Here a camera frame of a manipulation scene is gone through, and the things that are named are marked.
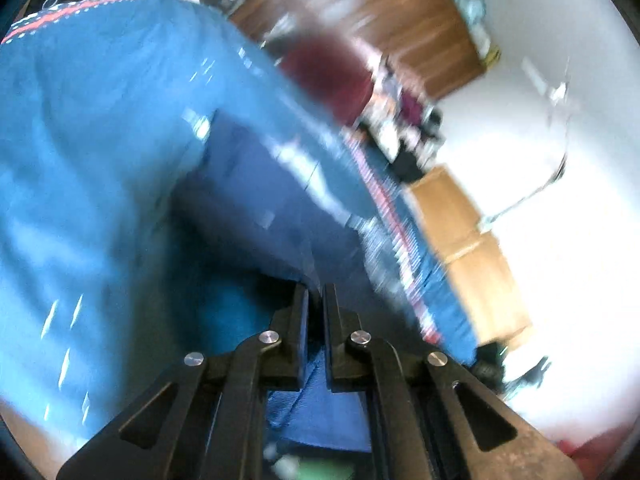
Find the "floor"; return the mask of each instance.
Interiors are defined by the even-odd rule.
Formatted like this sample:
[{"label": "floor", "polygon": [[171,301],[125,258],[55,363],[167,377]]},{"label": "floor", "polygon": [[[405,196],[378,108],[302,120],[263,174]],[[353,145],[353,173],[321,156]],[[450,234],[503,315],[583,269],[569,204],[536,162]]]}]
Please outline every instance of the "floor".
[{"label": "floor", "polygon": [[[509,60],[441,106],[440,160],[484,214],[544,183],[562,158],[562,126],[546,127],[545,101]],[[513,407],[554,440],[579,444],[640,409],[639,156],[583,111],[564,179],[494,227],[538,329],[534,354],[553,361]]]}]

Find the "clutter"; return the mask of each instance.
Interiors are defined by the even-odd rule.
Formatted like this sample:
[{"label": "clutter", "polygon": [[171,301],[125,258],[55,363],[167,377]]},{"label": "clutter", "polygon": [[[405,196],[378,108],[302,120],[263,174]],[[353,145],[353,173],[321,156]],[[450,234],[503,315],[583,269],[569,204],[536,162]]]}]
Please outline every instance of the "clutter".
[{"label": "clutter", "polygon": [[444,144],[438,132],[442,114],[424,91],[414,94],[404,88],[386,62],[380,64],[374,81],[360,126],[385,155],[400,182],[416,182],[435,166]]},{"label": "clutter", "polygon": [[486,69],[495,66],[502,52],[500,47],[492,40],[486,27],[484,19],[486,17],[486,4],[484,0],[453,0],[465,20],[466,27],[473,44],[476,46],[478,57]]}]

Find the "silver screw head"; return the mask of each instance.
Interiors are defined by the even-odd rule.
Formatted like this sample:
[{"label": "silver screw head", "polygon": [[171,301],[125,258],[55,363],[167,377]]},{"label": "silver screw head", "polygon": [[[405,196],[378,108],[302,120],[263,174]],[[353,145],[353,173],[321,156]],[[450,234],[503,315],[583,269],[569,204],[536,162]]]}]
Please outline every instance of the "silver screw head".
[{"label": "silver screw head", "polygon": [[444,366],[449,361],[449,358],[442,352],[431,352],[427,357],[427,361],[433,366]]},{"label": "silver screw head", "polygon": [[366,332],[366,330],[356,330],[355,332],[351,332],[351,340],[356,343],[356,345],[366,345],[371,341],[371,334]]},{"label": "silver screw head", "polygon": [[265,345],[268,345],[271,343],[275,343],[278,339],[280,339],[280,334],[274,332],[273,330],[266,330],[258,336],[258,339]]},{"label": "silver screw head", "polygon": [[184,357],[184,364],[187,366],[200,366],[203,362],[204,355],[200,352],[191,352]]}]

